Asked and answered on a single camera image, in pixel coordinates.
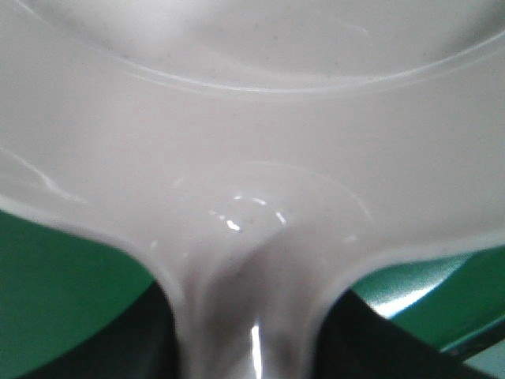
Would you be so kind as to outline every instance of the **green background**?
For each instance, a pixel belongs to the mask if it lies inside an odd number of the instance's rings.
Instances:
[[[0,212],[0,377],[84,342],[152,283],[120,251]],[[365,301],[438,283],[392,320],[446,350],[505,318],[505,249],[386,268],[357,283]]]

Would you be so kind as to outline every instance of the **green surface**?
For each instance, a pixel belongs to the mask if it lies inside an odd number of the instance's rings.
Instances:
[[[117,250],[0,212],[0,378],[83,342],[151,282]],[[386,268],[355,289],[394,303],[393,322],[448,349],[505,318],[505,248]]]
[[[151,282],[117,250],[0,212],[0,378],[83,342]]]
[[[450,349],[505,319],[505,247],[387,268],[356,289],[370,303],[388,291],[430,283],[434,288],[392,320],[433,347]]]

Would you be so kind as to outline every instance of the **black surface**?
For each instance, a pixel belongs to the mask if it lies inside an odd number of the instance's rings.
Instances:
[[[314,362],[312,379],[491,378],[384,320],[352,291],[335,303],[324,322]],[[177,377],[173,317],[153,284],[104,330],[21,379]]]
[[[489,379],[373,312],[352,291],[321,329],[313,379]]]
[[[174,321],[151,285],[92,338],[21,379],[171,379],[177,373]]]

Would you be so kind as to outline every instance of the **white plastic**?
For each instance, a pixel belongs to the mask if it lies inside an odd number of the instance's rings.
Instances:
[[[303,377],[355,280],[505,242],[503,7],[2,2],[0,208],[148,266],[185,377]]]

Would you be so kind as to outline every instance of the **dark gap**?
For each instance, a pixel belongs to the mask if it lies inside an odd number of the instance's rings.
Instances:
[[[89,340],[20,379],[176,379],[174,318],[152,284]]]
[[[317,340],[313,379],[490,379],[375,313],[352,291]]]

